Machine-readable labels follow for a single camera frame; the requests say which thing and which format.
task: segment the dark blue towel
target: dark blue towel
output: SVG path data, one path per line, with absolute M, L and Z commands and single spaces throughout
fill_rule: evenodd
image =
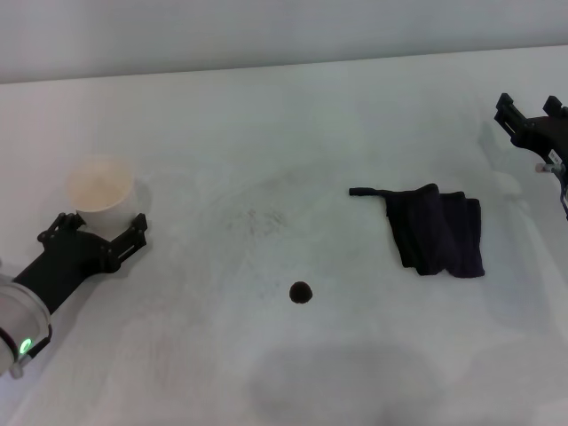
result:
M 464 193 L 440 194 L 434 184 L 415 191 L 392 192 L 352 188 L 353 196 L 380 196 L 404 267 L 420 275 L 446 269 L 454 277 L 485 275 L 479 242 L 481 207 Z

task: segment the white paper cup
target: white paper cup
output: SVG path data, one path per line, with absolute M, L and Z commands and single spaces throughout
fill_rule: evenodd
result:
M 91 157 L 71 172 L 66 187 L 87 227 L 104 238 L 125 231 L 138 213 L 134 176 L 118 158 Z

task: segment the green led light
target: green led light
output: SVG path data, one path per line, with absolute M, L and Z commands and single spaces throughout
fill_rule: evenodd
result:
M 21 354 L 26 353 L 31 345 L 32 345 L 32 339 L 24 340 L 20 345 L 20 353 Z

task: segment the white wall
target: white wall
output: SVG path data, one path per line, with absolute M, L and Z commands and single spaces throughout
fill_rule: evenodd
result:
M 568 43 L 566 0 L 3 0 L 0 83 Z

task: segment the black cloth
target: black cloth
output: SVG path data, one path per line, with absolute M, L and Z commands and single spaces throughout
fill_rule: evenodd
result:
M 415 191 L 392 192 L 352 188 L 352 196 L 380 196 L 406 268 L 420 275 L 436 275 L 446 269 L 457 278 L 485 275 L 479 242 L 481 207 L 464 193 L 440 194 L 434 184 Z

